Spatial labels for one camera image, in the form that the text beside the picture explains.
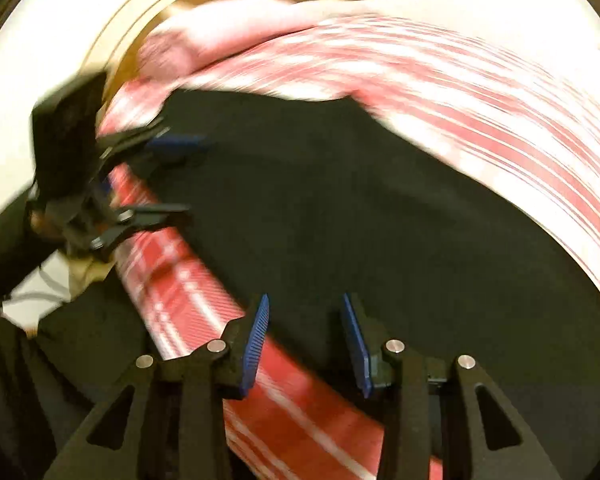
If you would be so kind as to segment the black pants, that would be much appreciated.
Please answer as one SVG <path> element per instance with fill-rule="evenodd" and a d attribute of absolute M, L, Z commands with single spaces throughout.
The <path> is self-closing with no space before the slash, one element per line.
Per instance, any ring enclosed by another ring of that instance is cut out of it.
<path fill-rule="evenodd" d="M 338 302 L 427 356 L 474 356 L 562 477 L 600 479 L 600 292 L 547 233 L 355 100 L 177 91 L 163 121 L 197 145 L 147 182 L 186 204 L 184 240 L 270 330 L 350 396 Z"/>

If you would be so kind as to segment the pink rolled blanket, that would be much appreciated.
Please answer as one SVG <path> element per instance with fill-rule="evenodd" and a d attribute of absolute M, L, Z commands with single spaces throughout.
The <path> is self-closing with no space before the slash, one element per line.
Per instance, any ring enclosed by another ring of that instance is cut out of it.
<path fill-rule="evenodd" d="M 143 40 L 140 76 L 169 81 L 322 21 L 375 10 L 372 0 L 214 0 L 181 10 Z"/>

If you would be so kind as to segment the red plaid bed sheet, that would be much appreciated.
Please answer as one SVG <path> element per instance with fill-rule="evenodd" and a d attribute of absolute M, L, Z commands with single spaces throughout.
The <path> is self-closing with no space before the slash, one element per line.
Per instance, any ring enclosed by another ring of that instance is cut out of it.
<path fill-rule="evenodd" d="M 192 90 L 355 100 L 385 129 L 520 209 L 600 292 L 600 106 L 539 66 L 406 18 L 334 18 L 185 78 L 131 80 L 102 131 L 149 122 L 172 93 Z M 175 163 L 120 168 L 114 188 L 129 202 L 159 200 L 147 179 Z M 119 268 L 168 358 L 216 336 L 252 296 L 233 296 L 182 231 L 137 237 Z M 230 448 L 260 479 L 375 477 L 382 429 L 373 405 L 354 379 L 350 396 L 329 385 L 271 330 L 257 385 L 225 414 Z"/>

